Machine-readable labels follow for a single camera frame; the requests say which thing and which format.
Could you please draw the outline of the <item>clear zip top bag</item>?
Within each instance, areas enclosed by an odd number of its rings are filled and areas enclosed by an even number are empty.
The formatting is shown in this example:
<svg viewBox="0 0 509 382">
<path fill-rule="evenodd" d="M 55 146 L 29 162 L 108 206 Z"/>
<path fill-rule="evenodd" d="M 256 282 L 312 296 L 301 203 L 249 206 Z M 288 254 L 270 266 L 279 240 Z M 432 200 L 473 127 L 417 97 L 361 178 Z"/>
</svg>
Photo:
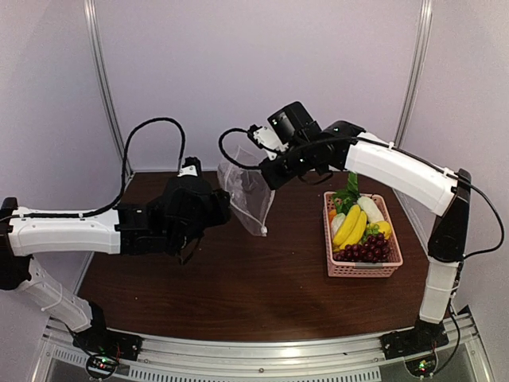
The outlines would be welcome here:
<svg viewBox="0 0 509 382">
<path fill-rule="evenodd" d="M 217 170 L 220 187 L 230 194 L 231 211 L 252 236 L 266 237 L 266 219 L 273 204 L 271 190 L 260 170 L 244 170 L 223 159 Z"/>
</svg>

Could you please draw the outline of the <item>pink plastic basket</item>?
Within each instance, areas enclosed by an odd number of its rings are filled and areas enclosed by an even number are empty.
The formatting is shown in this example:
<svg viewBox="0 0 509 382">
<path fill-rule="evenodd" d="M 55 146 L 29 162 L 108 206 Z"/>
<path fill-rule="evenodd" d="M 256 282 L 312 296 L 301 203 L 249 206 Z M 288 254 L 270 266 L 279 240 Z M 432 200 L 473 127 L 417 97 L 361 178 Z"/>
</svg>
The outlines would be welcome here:
<svg viewBox="0 0 509 382">
<path fill-rule="evenodd" d="M 374 223 L 360 207 L 340 212 L 337 194 L 324 193 L 324 241 L 330 277 L 388 278 L 403 265 L 385 200 L 377 194 L 365 197 L 379 210 Z"/>
</svg>

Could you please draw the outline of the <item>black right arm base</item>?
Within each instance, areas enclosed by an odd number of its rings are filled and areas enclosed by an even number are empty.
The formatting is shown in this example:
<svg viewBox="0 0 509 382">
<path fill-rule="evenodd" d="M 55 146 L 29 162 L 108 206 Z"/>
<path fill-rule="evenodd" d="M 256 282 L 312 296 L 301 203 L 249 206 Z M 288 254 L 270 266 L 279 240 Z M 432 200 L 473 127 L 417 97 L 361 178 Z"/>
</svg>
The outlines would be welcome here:
<svg viewBox="0 0 509 382">
<path fill-rule="evenodd" d="M 443 329 L 433 332 L 414 327 L 386 333 L 381 336 L 380 342 L 385 359 L 392 360 L 431 352 L 436 347 L 447 345 L 449 338 Z"/>
</svg>

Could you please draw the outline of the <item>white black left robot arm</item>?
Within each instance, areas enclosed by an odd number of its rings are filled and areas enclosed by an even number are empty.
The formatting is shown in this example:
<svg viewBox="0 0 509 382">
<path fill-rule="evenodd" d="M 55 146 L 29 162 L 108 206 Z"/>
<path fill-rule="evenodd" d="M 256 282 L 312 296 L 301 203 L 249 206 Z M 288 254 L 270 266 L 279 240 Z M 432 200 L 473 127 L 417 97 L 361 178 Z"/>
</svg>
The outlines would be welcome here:
<svg viewBox="0 0 509 382">
<path fill-rule="evenodd" d="M 1 288 L 27 293 L 43 311 L 82 334 L 97 353 L 107 353 L 115 338 L 102 309 L 63 287 L 34 256 L 73 251 L 165 253 L 185 264 L 183 249 L 230 217 L 229 193 L 192 175 L 169 179 L 162 194 L 145 205 L 118 204 L 89 212 L 37 211 L 8 197 L 1 207 Z"/>
</svg>

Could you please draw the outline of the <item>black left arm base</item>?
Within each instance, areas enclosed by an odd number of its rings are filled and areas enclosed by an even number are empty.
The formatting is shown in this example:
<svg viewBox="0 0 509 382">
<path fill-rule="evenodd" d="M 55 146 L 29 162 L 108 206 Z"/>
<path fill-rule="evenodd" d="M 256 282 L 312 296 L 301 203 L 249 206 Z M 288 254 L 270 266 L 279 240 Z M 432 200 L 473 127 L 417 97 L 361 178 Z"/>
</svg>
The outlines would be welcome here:
<svg viewBox="0 0 509 382">
<path fill-rule="evenodd" d="M 91 326 L 80 332 L 73 332 L 73 345 L 89 353 L 98 353 L 116 360 L 136 361 L 142 347 L 138 335 L 123 333 L 107 328 L 103 310 L 93 302 Z"/>
</svg>

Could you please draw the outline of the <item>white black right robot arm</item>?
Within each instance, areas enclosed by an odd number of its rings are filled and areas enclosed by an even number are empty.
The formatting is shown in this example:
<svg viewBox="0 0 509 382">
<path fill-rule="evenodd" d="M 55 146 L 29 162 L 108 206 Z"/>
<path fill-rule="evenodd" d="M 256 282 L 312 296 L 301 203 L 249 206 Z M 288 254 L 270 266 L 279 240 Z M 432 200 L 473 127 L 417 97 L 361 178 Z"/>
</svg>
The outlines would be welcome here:
<svg viewBox="0 0 509 382">
<path fill-rule="evenodd" d="M 403 153 L 364 128 L 336 121 L 321 129 L 295 101 L 268 118 L 265 127 L 251 127 L 256 146 L 267 153 L 262 176 L 272 190 L 310 170 L 327 174 L 346 170 L 383 183 L 424 205 L 435 217 L 427 244 L 429 270 L 425 291 L 408 345 L 426 350 L 438 338 L 450 298 L 457 284 L 468 233 L 470 212 L 469 173 L 454 173 Z"/>
</svg>

